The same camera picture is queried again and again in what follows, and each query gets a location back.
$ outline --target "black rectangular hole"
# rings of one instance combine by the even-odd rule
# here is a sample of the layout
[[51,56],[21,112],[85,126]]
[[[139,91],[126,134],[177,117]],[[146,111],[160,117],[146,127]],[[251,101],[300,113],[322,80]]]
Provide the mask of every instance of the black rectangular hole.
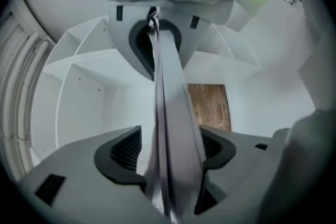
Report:
[[263,151],[265,151],[267,149],[267,145],[263,144],[263,143],[256,144],[255,147],[259,148],[259,149],[261,149]]
[[122,21],[123,6],[117,6],[117,20]]
[[199,18],[197,16],[193,16],[193,19],[191,20],[190,28],[196,29],[198,20]]
[[51,205],[61,188],[65,177],[57,175],[49,175],[47,179],[42,183],[42,185],[35,192],[35,195],[44,201],[46,204]]

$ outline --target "cloth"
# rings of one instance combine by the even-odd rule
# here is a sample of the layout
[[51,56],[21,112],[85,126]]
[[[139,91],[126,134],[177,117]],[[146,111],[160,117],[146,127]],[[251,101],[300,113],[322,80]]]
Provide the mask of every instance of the cloth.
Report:
[[179,222],[194,216],[203,177],[204,145],[173,34],[149,34],[155,63],[155,128],[145,177],[146,195],[162,193],[164,214]]

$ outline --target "wooden floor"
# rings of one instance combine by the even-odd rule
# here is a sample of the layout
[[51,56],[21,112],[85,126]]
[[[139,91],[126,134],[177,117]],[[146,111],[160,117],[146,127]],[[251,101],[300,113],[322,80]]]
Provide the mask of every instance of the wooden floor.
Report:
[[231,131],[224,85],[188,84],[198,124]]

